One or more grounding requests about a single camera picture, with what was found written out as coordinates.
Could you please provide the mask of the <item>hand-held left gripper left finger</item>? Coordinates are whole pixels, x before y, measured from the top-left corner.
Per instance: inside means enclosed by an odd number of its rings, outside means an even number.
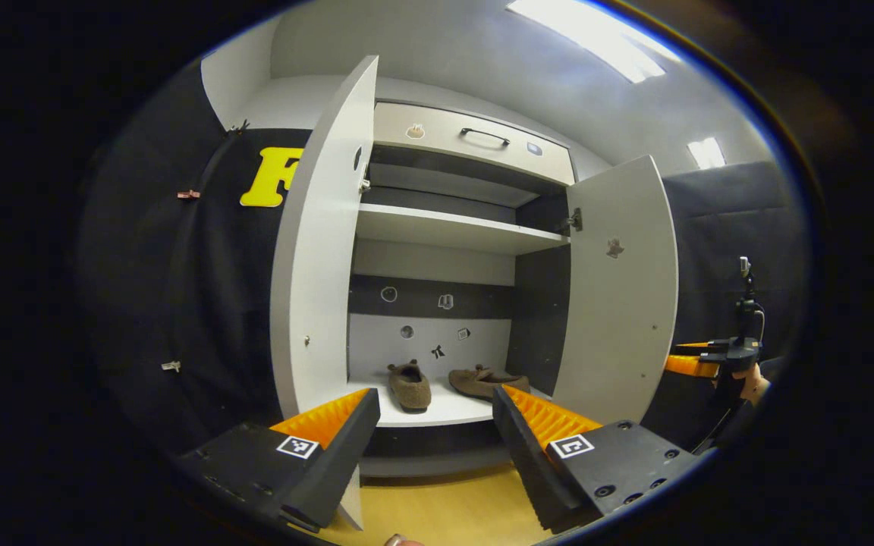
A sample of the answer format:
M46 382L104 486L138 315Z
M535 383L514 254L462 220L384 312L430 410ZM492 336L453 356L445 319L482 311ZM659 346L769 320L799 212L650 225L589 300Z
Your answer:
M187 477L257 522L318 532L332 522L379 421L361 388L276 425L244 422L180 456Z

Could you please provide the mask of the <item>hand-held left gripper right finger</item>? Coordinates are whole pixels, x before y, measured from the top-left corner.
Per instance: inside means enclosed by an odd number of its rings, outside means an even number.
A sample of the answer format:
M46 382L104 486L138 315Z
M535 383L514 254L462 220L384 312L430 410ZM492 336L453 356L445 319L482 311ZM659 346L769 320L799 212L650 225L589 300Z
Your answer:
M539 524L555 535L655 497L700 462L631 419L601 425L510 386L495 388L492 417Z

